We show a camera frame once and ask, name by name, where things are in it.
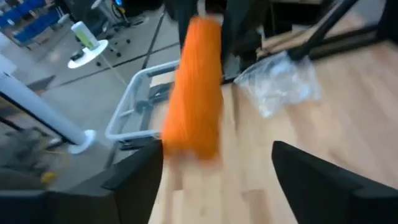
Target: white pole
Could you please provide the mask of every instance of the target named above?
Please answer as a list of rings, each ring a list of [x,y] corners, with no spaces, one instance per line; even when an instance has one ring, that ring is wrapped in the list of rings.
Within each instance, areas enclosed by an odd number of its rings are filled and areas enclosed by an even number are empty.
[[[56,112],[23,83],[5,73],[0,74],[0,96],[60,135],[69,143],[83,145],[87,141],[85,132],[78,126]]]

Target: orange object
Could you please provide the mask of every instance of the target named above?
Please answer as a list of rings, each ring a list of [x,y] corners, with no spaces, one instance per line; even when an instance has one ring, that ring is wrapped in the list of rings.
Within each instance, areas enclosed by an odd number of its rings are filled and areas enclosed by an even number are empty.
[[[192,151],[199,160],[209,160],[218,155],[223,107],[220,57],[220,24],[193,18],[161,134],[166,156]]]

